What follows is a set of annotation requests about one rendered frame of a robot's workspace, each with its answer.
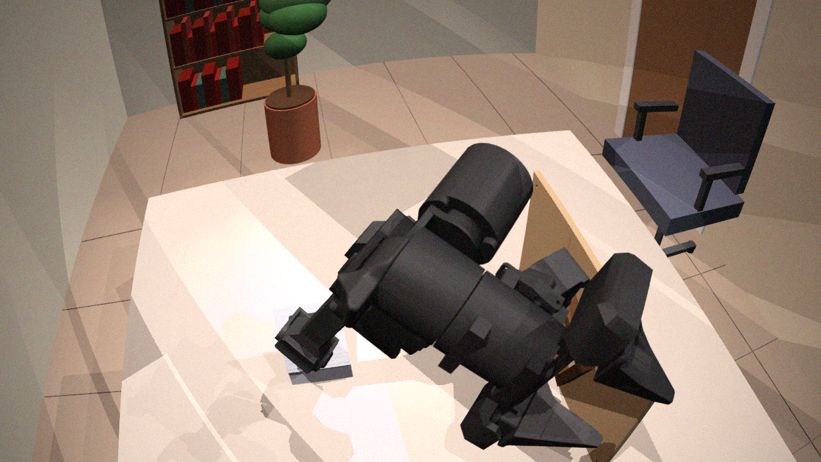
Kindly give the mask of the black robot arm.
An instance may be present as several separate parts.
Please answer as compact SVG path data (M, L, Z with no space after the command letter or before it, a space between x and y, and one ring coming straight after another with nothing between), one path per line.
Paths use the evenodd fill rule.
M517 157L496 144L464 150L423 202L418 220L396 209L372 221L347 250L345 265L317 312L298 307L275 348L306 374L325 368L343 327L390 359L433 346L460 312L487 264L530 201L533 182ZM514 289L545 312L571 305L590 281L562 248L525 270Z

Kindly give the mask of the brown picture frame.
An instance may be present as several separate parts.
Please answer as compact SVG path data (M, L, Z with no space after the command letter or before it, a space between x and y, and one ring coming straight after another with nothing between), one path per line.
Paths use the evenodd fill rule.
M569 327L571 319L573 318L573 314L575 310L577 310L577 306L577 295L575 295L571 300L571 305L566 308L569 310L569 313L567 314L567 318L564 324L566 328ZM595 366L584 366L577 362L577 360L573 360L571 364L566 366L566 368L560 371L557 375L554 375L554 377L556 378L556 384L557 386L566 385L572 380L581 377L581 375L584 375L593 369L595 369Z

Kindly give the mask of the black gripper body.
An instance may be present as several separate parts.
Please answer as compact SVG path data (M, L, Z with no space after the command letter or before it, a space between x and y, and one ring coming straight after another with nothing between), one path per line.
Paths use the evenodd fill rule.
M637 255L614 253L584 286L566 328L568 309L545 312L514 289L521 275L485 270L433 346L445 354L439 366L449 374L461 364L487 381L461 423L464 439L489 448L517 428L534 392L573 360L603 366L618 355L638 332L652 275Z

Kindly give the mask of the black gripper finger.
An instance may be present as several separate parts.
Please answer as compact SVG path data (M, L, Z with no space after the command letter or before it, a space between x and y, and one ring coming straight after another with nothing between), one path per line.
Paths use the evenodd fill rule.
M517 428L500 438L496 445L595 449L602 441L602 434L555 400L547 381L534 392Z
M631 343L605 365L598 366L593 381L666 405L673 402L675 395L668 376L649 346L642 320Z

